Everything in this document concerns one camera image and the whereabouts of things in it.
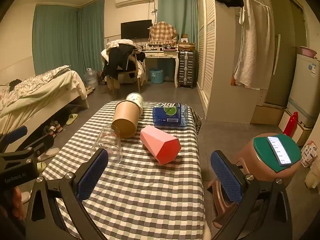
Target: glass cup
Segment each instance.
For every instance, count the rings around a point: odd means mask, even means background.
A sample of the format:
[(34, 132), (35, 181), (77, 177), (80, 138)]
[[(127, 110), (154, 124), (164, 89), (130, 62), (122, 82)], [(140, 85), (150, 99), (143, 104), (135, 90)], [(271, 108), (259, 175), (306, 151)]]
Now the glass cup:
[(114, 125), (106, 125), (102, 128), (98, 138), (91, 149), (91, 156), (99, 149), (105, 149), (108, 152), (107, 167), (116, 166), (122, 160), (120, 131)]

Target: teal curtain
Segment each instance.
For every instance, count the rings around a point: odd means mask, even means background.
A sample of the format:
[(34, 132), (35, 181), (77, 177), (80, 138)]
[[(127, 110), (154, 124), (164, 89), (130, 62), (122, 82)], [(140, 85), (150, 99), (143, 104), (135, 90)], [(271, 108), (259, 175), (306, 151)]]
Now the teal curtain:
[(174, 26), (181, 38), (188, 34), (189, 42), (198, 42), (197, 0), (158, 0), (157, 22)]
[(104, 0), (78, 9), (78, 50), (84, 69), (102, 70), (101, 51), (104, 39)]
[(36, 75), (70, 65), (80, 76), (77, 45), (77, 8), (37, 5), (32, 27), (32, 54)]

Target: phone screen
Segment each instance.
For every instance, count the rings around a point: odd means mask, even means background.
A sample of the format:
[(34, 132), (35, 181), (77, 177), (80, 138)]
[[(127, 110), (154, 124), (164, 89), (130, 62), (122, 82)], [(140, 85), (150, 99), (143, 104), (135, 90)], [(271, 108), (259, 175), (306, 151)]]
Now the phone screen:
[(285, 151), (282, 143), (278, 137), (268, 136), (271, 147), (273, 147), (273, 152), (278, 156), (281, 164), (290, 164), (291, 160)]

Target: smartphone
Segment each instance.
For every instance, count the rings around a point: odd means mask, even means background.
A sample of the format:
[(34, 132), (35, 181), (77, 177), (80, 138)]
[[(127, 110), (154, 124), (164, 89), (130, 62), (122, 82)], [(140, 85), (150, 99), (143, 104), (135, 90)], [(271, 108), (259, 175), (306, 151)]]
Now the smartphone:
[(285, 151), (281, 141), (278, 137), (274, 136), (268, 136), (267, 137), (268, 143), (270, 144), (270, 147), (275, 154), (275, 157), (279, 163), (280, 166), (289, 166), (291, 164), (291, 160)]

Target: green stool cushion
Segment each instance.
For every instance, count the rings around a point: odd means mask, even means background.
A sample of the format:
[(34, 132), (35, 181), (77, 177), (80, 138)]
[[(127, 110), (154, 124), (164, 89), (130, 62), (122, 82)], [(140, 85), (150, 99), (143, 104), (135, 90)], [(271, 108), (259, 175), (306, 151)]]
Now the green stool cushion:
[[(292, 164), (295, 164), (301, 159), (301, 152), (296, 143), (285, 134), (273, 135), (278, 137), (281, 141), (284, 149), (286, 150)], [(290, 166), (281, 167), (275, 157), (275, 154), (272, 151), (270, 144), (267, 141), (266, 137), (256, 137), (253, 139), (253, 146), (256, 152), (258, 153), (261, 160), (268, 165), (275, 172), (282, 171)]]

